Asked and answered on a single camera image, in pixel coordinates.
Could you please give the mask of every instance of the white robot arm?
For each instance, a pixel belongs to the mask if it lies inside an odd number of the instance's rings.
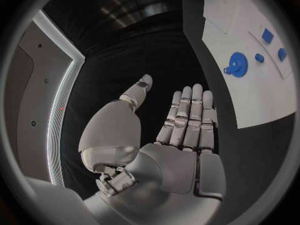
[[[102,199],[138,224],[182,224],[172,217],[191,206],[189,219],[201,217],[200,224],[206,224],[226,193],[223,164],[214,154],[213,94],[200,84],[176,91],[156,141],[140,149],[141,125],[134,112],[151,86],[151,77],[143,76],[86,126],[81,158],[88,170],[100,173],[100,192],[90,201]]]

